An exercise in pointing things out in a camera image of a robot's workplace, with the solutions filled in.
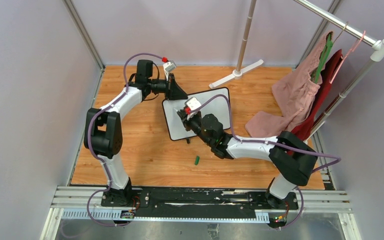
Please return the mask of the green marker cap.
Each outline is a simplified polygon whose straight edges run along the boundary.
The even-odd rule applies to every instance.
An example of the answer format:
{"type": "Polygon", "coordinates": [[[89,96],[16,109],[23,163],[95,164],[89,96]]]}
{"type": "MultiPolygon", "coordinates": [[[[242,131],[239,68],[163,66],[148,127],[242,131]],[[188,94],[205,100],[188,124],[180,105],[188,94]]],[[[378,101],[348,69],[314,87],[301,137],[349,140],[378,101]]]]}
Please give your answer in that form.
{"type": "Polygon", "coordinates": [[[198,165],[199,164],[199,161],[200,161],[200,157],[197,155],[196,158],[195,158],[195,161],[194,161],[194,165],[198,165]]]}

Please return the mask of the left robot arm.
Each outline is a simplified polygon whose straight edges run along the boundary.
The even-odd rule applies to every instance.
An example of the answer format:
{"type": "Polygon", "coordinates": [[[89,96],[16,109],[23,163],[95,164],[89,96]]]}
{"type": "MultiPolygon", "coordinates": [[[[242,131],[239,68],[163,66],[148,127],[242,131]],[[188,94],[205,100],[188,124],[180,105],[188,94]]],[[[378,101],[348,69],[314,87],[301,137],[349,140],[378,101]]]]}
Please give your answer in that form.
{"type": "Polygon", "coordinates": [[[135,196],[132,182],[121,159],[122,120],[151,93],[163,94],[167,100],[185,100],[187,94],[176,83],[172,71],[175,62],[162,58],[164,77],[152,78],[155,63],[141,59],[136,72],[125,78],[125,87],[116,98],[101,108],[90,108],[86,114],[84,146],[100,161],[107,179],[101,204],[104,207],[129,206],[135,196]]]}

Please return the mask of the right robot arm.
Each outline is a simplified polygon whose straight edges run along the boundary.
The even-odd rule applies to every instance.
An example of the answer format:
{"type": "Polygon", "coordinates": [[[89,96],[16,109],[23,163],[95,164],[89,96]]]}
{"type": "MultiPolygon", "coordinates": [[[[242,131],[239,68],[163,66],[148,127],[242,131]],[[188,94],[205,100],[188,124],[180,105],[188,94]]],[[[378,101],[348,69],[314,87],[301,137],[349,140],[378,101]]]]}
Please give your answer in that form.
{"type": "Polygon", "coordinates": [[[235,137],[224,131],[213,114],[202,116],[198,112],[189,116],[183,109],[176,113],[185,130],[197,135],[216,157],[252,158],[274,164],[279,175],[270,182],[263,197],[270,208],[284,208],[289,192],[308,184],[318,158],[316,152],[293,133],[282,131],[279,136],[266,138],[235,137]]]}

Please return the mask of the pink garment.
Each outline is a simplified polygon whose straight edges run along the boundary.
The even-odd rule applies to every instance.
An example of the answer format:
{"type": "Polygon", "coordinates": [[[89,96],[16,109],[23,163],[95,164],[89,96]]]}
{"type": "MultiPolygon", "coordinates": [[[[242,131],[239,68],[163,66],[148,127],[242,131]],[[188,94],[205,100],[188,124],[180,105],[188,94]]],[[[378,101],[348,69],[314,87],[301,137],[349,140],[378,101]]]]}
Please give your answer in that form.
{"type": "Polygon", "coordinates": [[[328,33],[319,39],[294,71],[273,84],[271,92],[281,110],[281,116],[264,111],[256,113],[245,124],[245,130],[251,137],[268,138],[278,136],[282,131],[291,132],[309,116],[321,85],[319,79],[318,83],[312,82],[312,73],[319,64],[328,33]]]}

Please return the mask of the dark red garment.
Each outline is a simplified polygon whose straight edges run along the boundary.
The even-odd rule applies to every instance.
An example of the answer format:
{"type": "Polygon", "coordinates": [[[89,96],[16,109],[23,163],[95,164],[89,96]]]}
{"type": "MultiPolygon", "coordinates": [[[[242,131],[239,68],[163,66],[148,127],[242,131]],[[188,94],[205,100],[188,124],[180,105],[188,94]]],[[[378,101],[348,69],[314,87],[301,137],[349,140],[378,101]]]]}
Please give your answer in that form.
{"type": "Polygon", "coordinates": [[[330,83],[334,72],[338,68],[343,59],[342,49],[336,51],[332,57],[326,62],[324,69],[320,73],[319,83],[321,83],[318,92],[315,95],[315,100],[312,104],[308,117],[291,132],[296,135],[301,141],[305,141],[311,135],[312,127],[314,126],[316,113],[319,111],[322,103],[326,99],[332,84],[330,83]]]}

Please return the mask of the green clothes hanger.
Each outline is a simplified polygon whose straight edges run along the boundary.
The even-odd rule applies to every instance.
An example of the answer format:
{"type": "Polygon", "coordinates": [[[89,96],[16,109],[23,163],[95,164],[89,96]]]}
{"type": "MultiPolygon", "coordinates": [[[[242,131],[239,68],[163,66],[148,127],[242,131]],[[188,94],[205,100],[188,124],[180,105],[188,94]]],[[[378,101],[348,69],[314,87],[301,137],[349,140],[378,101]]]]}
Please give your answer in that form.
{"type": "Polygon", "coordinates": [[[328,56],[330,55],[331,49],[332,49],[332,47],[334,45],[333,35],[334,35],[333,31],[331,31],[331,32],[329,32],[327,34],[327,36],[326,36],[326,43],[325,43],[325,46],[324,46],[324,48],[323,48],[323,50],[322,50],[322,52],[320,54],[318,66],[313,71],[313,73],[311,75],[311,80],[315,84],[317,84],[318,81],[319,81],[319,77],[320,77],[322,68],[326,64],[328,56]]]}

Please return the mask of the pink clothes hanger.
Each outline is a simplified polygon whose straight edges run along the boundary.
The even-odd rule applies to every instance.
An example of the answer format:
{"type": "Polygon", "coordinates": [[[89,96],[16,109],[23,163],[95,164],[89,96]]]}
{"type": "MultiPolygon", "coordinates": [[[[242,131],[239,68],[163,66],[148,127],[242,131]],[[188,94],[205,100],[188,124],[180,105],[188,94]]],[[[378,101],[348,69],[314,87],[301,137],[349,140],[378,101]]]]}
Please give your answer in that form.
{"type": "Polygon", "coordinates": [[[358,38],[353,43],[353,45],[350,47],[350,49],[347,51],[347,53],[342,57],[340,63],[338,64],[338,66],[336,67],[335,71],[333,72],[333,75],[332,75],[332,77],[331,77],[331,79],[329,81],[330,84],[332,84],[335,81],[335,78],[338,75],[340,69],[342,68],[345,60],[349,57],[349,55],[351,53],[353,53],[358,48],[358,46],[361,44],[361,42],[363,41],[365,36],[366,36],[366,31],[364,30],[363,33],[362,33],[362,36],[360,38],[358,38]]]}

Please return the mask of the metal clothes rack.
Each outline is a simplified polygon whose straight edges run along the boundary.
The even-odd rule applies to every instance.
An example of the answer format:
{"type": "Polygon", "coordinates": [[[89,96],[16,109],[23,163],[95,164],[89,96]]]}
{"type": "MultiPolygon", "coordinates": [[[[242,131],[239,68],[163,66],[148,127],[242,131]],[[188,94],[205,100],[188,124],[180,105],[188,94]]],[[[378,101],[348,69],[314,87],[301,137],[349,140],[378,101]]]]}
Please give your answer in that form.
{"type": "MultiPolygon", "coordinates": [[[[360,69],[360,71],[354,76],[352,81],[335,97],[335,99],[328,105],[328,107],[322,112],[322,114],[315,120],[314,125],[311,128],[310,135],[308,136],[309,138],[311,138],[317,132],[317,130],[319,130],[319,128],[326,122],[328,116],[333,112],[333,110],[348,96],[351,90],[355,88],[355,86],[362,80],[362,78],[364,78],[364,76],[373,67],[373,65],[380,62],[384,58],[384,39],[376,40],[373,37],[367,35],[365,32],[362,32],[357,28],[351,26],[348,22],[344,22],[343,20],[335,16],[334,13],[336,12],[337,8],[341,3],[340,0],[331,1],[328,10],[324,10],[307,0],[297,0],[296,3],[322,18],[322,21],[317,27],[313,37],[311,38],[310,43],[306,47],[304,54],[302,55],[299,61],[300,64],[304,61],[306,57],[308,57],[310,51],[315,48],[317,38],[322,36],[322,33],[326,29],[328,23],[331,23],[332,25],[340,28],[342,33],[346,32],[347,34],[357,39],[356,45],[354,45],[350,49],[351,52],[354,51],[360,43],[365,43],[373,49],[373,53],[371,54],[368,62],[360,69]]],[[[234,79],[240,79],[244,74],[260,67],[264,63],[264,61],[260,59],[246,67],[242,67],[256,4],[257,2],[255,0],[252,0],[250,2],[237,64],[234,70],[230,75],[227,75],[209,84],[208,86],[210,89],[215,89],[234,79]]]]}

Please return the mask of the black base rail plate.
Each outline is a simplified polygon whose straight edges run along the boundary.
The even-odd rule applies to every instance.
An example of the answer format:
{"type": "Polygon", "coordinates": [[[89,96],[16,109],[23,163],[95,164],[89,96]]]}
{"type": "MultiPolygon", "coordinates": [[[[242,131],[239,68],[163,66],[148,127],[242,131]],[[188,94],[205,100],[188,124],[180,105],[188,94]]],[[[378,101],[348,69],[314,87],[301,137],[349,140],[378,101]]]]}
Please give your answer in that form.
{"type": "Polygon", "coordinates": [[[293,190],[273,203],[264,189],[135,187],[127,203],[101,187],[59,186],[46,223],[87,220],[105,227],[137,222],[251,223],[289,226],[304,214],[350,214],[348,195],[337,190],[293,190]]]}

